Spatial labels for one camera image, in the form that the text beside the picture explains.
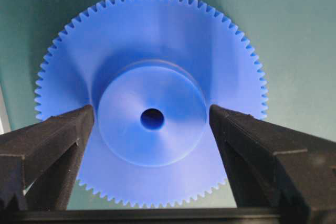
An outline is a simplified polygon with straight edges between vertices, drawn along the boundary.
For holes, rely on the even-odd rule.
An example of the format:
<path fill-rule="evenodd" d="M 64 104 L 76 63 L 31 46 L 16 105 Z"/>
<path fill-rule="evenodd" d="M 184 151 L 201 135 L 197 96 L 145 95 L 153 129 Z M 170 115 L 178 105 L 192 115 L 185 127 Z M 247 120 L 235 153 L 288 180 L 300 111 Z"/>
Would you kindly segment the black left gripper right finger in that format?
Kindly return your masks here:
<path fill-rule="evenodd" d="M 238 207 L 286 223 L 335 223 L 335 142 L 217 105 L 209 124 Z"/>

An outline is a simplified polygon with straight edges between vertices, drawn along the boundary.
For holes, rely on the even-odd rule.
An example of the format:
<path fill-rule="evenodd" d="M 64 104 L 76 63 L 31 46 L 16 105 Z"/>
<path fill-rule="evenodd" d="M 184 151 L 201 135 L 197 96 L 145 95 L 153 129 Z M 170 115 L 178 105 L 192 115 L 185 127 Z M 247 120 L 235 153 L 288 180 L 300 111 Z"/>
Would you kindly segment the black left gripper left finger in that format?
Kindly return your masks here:
<path fill-rule="evenodd" d="M 93 107 L 1 135 L 1 210 L 65 210 L 94 125 Z"/>

